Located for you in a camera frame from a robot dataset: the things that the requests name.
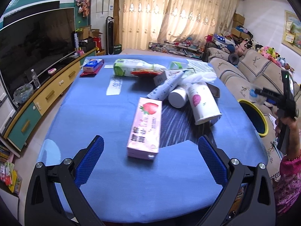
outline flat screen tv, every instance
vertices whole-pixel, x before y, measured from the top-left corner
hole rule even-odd
[[[64,8],[25,17],[0,30],[0,72],[12,100],[17,88],[32,82],[31,69],[39,76],[73,53],[74,27],[74,8]]]

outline beige curtain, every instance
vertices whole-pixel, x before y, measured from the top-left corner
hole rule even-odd
[[[145,50],[149,42],[204,43],[207,34],[225,33],[238,0],[119,0],[122,48]]]

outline blue gripper pad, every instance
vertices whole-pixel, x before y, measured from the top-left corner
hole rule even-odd
[[[76,178],[74,182],[78,188],[88,181],[88,178],[103,152],[103,148],[104,140],[99,136],[76,168]]]
[[[215,182],[225,187],[228,182],[228,170],[205,137],[199,138],[198,148]]]

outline sofa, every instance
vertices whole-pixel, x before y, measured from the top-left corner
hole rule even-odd
[[[216,48],[208,48],[207,54],[208,62],[214,68],[217,77],[226,85],[237,100],[246,99],[251,101],[249,98],[251,83],[254,83],[258,87],[265,87],[283,94],[281,68],[255,50],[246,50],[240,57],[237,67],[227,62],[229,54],[226,52]],[[294,98],[297,107],[301,109],[301,90],[296,82],[294,82]],[[276,117],[275,111],[277,108],[267,102],[260,106],[255,105],[265,115],[269,124],[269,133],[266,137],[262,138],[262,142],[269,156],[269,163],[267,165],[269,175],[271,179],[277,180],[279,178],[280,159],[271,146],[271,142],[275,139],[275,131],[273,124],[269,120],[269,115]],[[298,125],[301,127],[301,118],[298,118]]]

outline pink sleeve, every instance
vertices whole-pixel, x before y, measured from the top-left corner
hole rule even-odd
[[[276,212],[287,212],[301,192],[301,157],[288,160],[284,157],[280,163],[280,180],[274,190]]]

